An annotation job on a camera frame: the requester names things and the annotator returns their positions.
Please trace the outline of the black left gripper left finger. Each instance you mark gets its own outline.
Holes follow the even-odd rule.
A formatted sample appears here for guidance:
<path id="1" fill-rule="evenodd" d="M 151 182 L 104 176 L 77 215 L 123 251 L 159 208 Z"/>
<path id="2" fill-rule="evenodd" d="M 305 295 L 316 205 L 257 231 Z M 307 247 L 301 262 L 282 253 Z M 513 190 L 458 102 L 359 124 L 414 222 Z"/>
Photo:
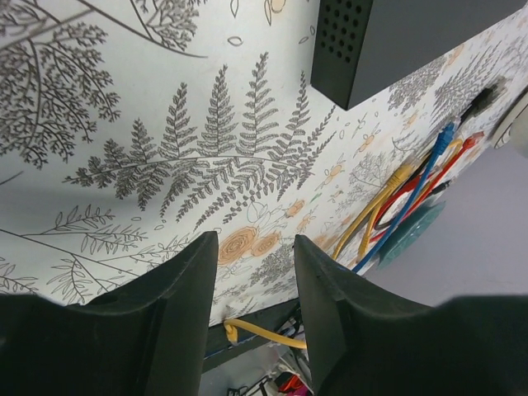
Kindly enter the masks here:
<path id="1" fill-rule="evenodd" d="M 218 258 L 216 232 L 85 305 L 1 298 L 4 395 L 195 395 Z"/>

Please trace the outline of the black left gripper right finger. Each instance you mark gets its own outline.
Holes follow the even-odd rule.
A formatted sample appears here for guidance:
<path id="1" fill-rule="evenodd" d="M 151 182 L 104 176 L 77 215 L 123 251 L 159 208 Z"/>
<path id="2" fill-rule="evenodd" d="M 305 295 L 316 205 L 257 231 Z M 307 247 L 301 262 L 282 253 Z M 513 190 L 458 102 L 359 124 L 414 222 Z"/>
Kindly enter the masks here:
<path id="1" fill-rule="evenodd" d="M 295 274 L 317 395 L 524 395 L 527 298 L 436 307 L 349 271 L 299 235 Z"/>

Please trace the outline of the black network switch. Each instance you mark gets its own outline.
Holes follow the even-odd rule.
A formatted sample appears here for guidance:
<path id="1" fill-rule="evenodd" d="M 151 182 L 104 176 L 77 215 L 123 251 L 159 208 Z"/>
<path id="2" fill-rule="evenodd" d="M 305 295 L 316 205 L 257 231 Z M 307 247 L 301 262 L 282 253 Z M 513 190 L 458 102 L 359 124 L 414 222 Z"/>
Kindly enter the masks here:
<path id="1" fill-rule="evenodd" d="M 322 1 L 310 84 L 348 111 L 524 6 L 520 0 Z"/>

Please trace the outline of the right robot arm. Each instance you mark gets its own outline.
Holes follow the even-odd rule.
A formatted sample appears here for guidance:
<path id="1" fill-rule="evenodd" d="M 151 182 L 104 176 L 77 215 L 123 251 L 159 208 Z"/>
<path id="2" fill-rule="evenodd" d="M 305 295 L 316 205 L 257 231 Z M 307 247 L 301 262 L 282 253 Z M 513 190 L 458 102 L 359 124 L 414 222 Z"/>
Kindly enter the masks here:
<path id="1" fill-rule="evenodd" d="M 491 142 L 494 149 L 512 144 L 517 153 L 527 158 L 527 88 L 497 122 Z"/>

